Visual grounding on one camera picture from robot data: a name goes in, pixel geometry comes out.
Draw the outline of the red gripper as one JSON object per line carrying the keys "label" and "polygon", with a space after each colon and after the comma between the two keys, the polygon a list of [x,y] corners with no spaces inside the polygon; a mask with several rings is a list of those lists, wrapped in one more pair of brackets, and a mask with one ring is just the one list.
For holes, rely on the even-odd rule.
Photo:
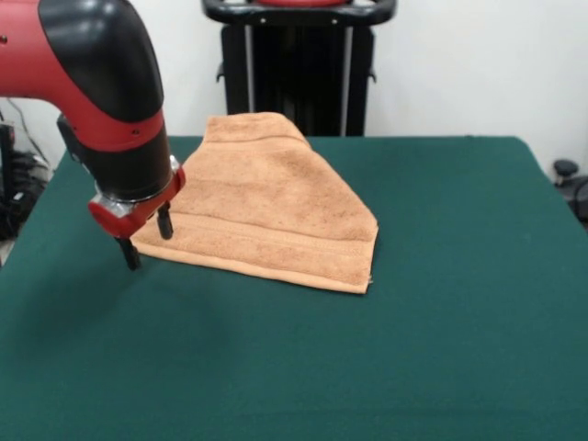
{"label": "red gripper", "polygon": [[135,271],[141,267],[137,248],[130,237],[140,230],[146,222],[157,215],[160,236],[170,240],[174,227],[170,215],[170,203],[185,185],[186,177],[181,166],[173,170],[170,183],[159,194],[138,202],[117,202],[104,195],[96,194],[88,203],[95,221],[115,240],[123,253],[127,267]]}

